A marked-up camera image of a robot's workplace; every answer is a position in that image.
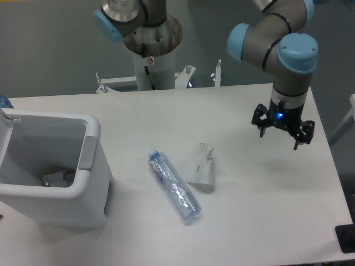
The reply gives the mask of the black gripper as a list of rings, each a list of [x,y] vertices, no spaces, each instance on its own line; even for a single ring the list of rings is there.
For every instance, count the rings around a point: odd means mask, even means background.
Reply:
[[[260,137],[264,136],[267,128],[273,126],[289,132],[295,140],[294,150],[297,150],[299,145],[310,144],[314,135],[315,122],[301,120],[306,96],[306,93],[298,96],[272,93],[269,109],[258,104],[251,123],[259,129]]]

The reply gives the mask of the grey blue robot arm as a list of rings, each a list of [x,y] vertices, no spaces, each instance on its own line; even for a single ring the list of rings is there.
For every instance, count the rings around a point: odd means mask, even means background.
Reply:
[[[261,134],[269,127],[288,132],[296,145],[309,144],[315,123],[301,115],[318,44],[301,28],[314,13],[312,1],[256,1],[263,18],[240,23],[227,39],[227,52],[273,76],[269,106],[259,104],[252,117]],[[165,1],[103,1],[94,20],[112,42],[122,42],[135,55],[139,90],[175,89],[175,51],[182,41],[179,21]]]

